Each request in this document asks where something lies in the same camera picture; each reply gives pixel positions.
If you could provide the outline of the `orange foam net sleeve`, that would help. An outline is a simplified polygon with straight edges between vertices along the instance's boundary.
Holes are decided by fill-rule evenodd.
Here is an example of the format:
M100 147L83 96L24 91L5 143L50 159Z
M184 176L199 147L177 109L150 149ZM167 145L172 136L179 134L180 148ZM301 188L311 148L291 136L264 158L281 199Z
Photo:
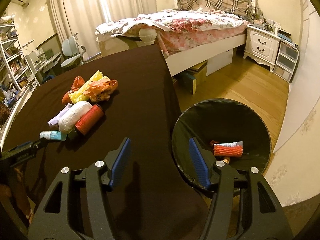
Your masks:
M235 157L240 158L243 154L243 141L214 144L213 154L219 157Z

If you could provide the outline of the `red cylindrical can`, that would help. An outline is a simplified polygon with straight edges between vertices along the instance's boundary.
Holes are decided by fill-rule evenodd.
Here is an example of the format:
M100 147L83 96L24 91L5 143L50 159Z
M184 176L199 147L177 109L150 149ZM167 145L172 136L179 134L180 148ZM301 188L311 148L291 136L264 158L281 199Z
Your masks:
M84 114L75 124L75 128L82 134L86 135L90 129L104 116L103 109L100 105L95 104Z

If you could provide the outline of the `teal white tube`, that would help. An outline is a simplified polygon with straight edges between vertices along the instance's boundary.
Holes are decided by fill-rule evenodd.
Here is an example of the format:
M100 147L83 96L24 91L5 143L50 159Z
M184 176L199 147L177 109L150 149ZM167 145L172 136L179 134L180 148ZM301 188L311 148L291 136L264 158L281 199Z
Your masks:
M40 133L40 138L55 141L65 141L67 139L67 134L60 131L43 131Z

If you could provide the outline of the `lavender paper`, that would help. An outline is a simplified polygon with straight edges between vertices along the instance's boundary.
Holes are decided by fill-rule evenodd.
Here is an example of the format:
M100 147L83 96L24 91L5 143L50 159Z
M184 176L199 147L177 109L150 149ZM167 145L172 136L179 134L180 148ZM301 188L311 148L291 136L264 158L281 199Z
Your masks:
M50 119L47 124L49 125L49 128L56 127L59 123L59 120L63 117L65 113L72 107L73 105L71 103L68 103L55 117Z

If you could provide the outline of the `white foam net roll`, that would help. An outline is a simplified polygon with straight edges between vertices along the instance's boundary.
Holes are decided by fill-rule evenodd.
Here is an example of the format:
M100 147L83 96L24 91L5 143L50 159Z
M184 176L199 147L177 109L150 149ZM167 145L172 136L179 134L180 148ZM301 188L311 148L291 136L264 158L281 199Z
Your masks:
M58 122L59 130L62 133L69 133L75 124L86 114L92 105L87 101L79 101L74 104Z

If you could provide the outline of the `orange snack wrapper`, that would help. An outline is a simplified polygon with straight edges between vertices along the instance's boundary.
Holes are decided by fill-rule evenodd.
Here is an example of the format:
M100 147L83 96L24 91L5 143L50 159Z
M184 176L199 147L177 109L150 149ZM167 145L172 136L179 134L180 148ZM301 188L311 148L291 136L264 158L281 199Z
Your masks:
M92 102L107 101L110 95L118 88L118 81L111 80L106 77L89 84L82 95L88 96Z

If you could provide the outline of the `yellow foam net sleeve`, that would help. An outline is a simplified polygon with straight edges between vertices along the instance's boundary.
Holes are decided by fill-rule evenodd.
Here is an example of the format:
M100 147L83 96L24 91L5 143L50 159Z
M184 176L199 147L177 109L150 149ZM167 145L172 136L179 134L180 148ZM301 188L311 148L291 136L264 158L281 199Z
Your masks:
M103 76L102 72L101 71L97 71L95 72L90 78L88 81L85 82L85 84L76 92L73 92L71 94L69 94L69 97L72 101L73 104L79 102L79 101L87 101L89 100L89 97L88 96L84 96L82 95L82 92L89 87L89 84L94 82L94 81L98 81L100 80L101 78L103 77L106 77L108 78L107 76Z

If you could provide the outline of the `gold labelled small bottle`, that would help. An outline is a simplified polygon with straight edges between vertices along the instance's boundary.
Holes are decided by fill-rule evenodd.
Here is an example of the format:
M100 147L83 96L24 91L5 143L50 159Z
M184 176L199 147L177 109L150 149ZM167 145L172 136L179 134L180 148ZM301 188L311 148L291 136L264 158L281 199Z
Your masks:
M229 164L230 161L231 161L231 158L230 158L230 157L224 157L223 161L224 161L225 163Z

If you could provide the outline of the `red plastic bag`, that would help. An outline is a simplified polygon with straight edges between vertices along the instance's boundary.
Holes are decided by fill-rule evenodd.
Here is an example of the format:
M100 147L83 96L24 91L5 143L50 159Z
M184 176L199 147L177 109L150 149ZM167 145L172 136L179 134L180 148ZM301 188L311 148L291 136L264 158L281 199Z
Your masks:
M73 84L71 86L71 90L67 91L65 93L65 95L63 96L62 104L67 105L68 103L72 103L72 101L69 97L69 94L78 91L84 84L85 84L84 79L81 76L77 76L73 81Z

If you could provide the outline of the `white bookshelf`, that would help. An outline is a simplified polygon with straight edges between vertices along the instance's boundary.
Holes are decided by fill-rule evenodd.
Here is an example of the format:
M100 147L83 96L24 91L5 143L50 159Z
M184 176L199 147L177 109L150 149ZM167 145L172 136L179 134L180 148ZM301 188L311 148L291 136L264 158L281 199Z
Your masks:
M15 16L1 17L1 128L38 85L18 40Z

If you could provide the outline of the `cardboard box under bed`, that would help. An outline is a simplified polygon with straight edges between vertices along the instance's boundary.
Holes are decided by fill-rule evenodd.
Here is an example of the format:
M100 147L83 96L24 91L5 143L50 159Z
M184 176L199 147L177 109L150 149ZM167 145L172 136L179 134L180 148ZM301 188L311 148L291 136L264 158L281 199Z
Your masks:
M206 81L207 64L206 60L181 72L184 86L191 94L195 94L197 86Z

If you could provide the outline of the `white desk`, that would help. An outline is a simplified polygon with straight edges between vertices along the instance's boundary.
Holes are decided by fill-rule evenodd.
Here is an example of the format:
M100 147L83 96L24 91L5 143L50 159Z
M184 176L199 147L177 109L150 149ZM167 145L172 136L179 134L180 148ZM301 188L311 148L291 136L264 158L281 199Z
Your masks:
M44 58L44 61L39 61L38 63L34 63L32 58L34 56L26 55L25 59L27 61L28 67L31 70L31 73L36 77L37 82L41 85L44 80L43 74L49 70L51 70L55 65L59 63L61 60L62 54L61 52L55 54L50 59Z

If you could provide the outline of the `floral quilt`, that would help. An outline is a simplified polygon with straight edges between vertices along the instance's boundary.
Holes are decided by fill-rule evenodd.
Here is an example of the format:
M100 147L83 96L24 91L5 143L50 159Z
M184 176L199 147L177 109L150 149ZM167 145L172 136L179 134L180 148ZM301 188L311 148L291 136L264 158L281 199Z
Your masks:
M169 9L103 23L96 28L95 34L99 40L105 41L108 37L138 37L143 29L155 30L155 44L168 57L203 44L244 34L247 25L247 20L220 10Z

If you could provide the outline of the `plastic drawer unit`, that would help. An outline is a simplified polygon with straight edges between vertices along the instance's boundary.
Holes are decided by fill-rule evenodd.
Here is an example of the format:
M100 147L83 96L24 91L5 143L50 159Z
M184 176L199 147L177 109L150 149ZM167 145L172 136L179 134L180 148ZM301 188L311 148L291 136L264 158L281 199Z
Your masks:
M299 58L299 50L295 44L281 39L274 67L274 74L288 83L291 82Z

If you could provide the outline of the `white bed frame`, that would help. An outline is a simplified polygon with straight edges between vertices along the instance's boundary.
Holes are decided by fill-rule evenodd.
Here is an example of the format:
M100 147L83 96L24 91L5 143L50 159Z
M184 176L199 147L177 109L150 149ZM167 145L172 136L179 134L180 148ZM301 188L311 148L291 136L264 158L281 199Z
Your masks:
M103 56L118 53L130 48L127 43L120 40L120 37L112 37L110 34L101 34L98 31L96 31L95 34ZM176 53L165 60L170 75L174 76L204 60L243 45L245 42L246 34L236 35Z

